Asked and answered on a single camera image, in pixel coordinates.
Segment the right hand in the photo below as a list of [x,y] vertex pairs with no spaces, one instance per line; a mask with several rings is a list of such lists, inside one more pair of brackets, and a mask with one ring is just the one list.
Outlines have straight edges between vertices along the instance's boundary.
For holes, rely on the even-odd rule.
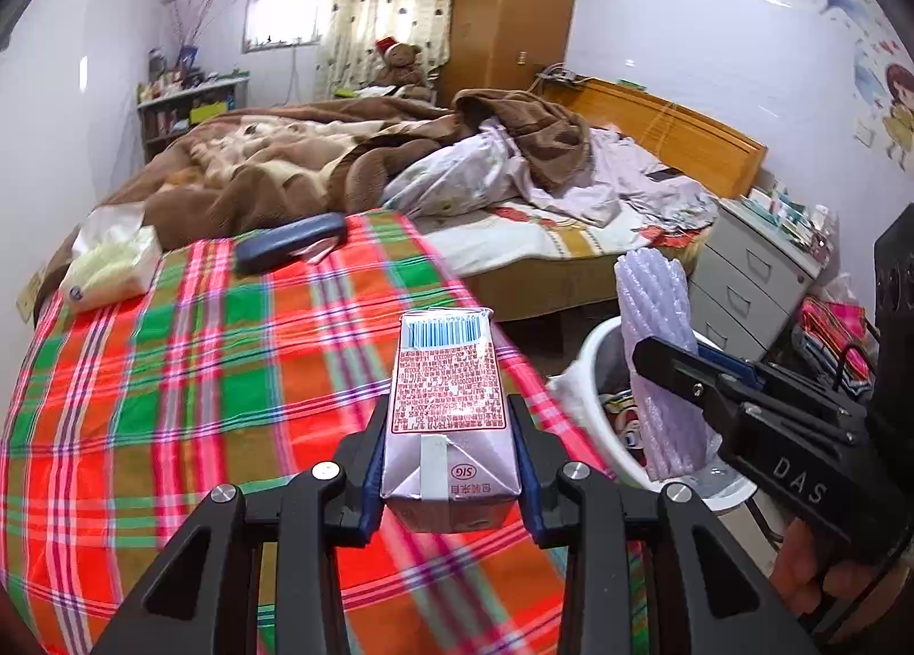
[[[874,579],[875,573],[875,568],[864,567],[852,561],[833,564],[821,573],[813,531],[803,520],[795,517],[787,525],[784,542],[777,552],[768,582],[773,585],[790,612],[804,615],[812,613],[825,594],[843,604],[851,604]],[[847,640],[849,636],[868,629],[883,618],[905,590],[909,578],[911,572],[903,565],[897,565],[892,572],[886,574],[868,599],[858,605],[836,638]]]

